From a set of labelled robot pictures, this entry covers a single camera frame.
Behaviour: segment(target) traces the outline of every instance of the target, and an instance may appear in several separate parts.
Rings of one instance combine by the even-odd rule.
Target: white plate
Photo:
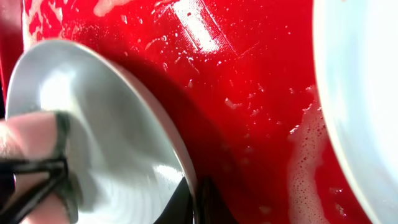
[[[328,132],[373,223],[398,223],[398,2],[315,0],[313,41]]]
[[[185,176],[197,179],[173,122],[133,75],[92,50],[43,41],[18,61],[6,117],[71,114],[68,163],[83,201],[78,223],[154,223]]]

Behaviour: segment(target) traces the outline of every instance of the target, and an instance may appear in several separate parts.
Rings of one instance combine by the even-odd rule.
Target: red surface
[[[55,1],[60,22],[44,0],[30,33],[42,27],[38,40],[75,40],[135,74],[240,223],[369,223],[317,101],[311,0],[133,0],[104,17],[93,12],[97,0],[66,2]],[[5,55],[19,54],[21,42],[10,47],[3,22],[7,80],[14,59]]]

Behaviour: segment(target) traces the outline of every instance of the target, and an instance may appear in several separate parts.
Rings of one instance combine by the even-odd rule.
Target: red tray
[[[323,122],[311,0],[0,5],[4,96],[24,47],[48,38],[80,42],[147,85],[180,131],[198,177],[215,180],[238,222],[370,223]]]

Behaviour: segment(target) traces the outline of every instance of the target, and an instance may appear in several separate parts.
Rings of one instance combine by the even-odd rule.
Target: wet red surface
[[[311,0],[34,2],[23,23],[32,42],[74,40],[135,74],[240,223],[369,223],[317,100]],[[7,84],[22,32],[5,35],[1,19]]]

